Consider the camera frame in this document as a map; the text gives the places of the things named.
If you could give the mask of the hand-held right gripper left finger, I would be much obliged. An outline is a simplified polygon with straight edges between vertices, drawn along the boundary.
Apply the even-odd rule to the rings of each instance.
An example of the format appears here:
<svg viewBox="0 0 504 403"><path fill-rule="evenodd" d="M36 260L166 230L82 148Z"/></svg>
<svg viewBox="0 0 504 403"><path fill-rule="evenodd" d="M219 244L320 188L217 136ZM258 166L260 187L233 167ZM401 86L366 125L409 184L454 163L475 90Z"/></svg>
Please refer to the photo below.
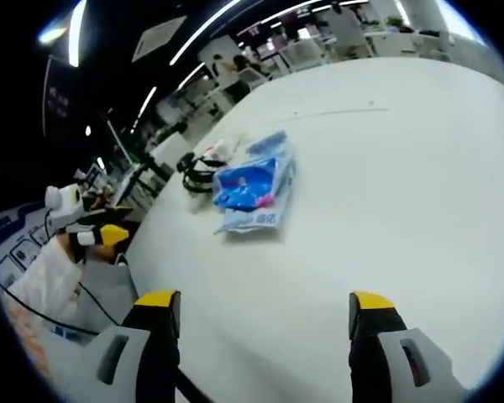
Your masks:
<svg viewBox="0 0 504 403"><path fill-rule="evenodd" d="M96 336L82 359L84 402L174 402L180 353L178 290L140 297L120 325Z"/></svg>

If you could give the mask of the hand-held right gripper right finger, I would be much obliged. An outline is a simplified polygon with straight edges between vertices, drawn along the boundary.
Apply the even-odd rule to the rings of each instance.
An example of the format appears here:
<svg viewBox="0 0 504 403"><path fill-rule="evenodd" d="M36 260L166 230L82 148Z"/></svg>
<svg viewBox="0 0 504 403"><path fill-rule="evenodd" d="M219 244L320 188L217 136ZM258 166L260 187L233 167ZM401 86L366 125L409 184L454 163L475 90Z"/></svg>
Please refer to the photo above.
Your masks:
<svg viewBox="0 0 504 403"><path fill-rule="evenodd" d="M353 402L462 402L467 390L450 357L393 302L366 291L349 295L349 368Z"/></svg>

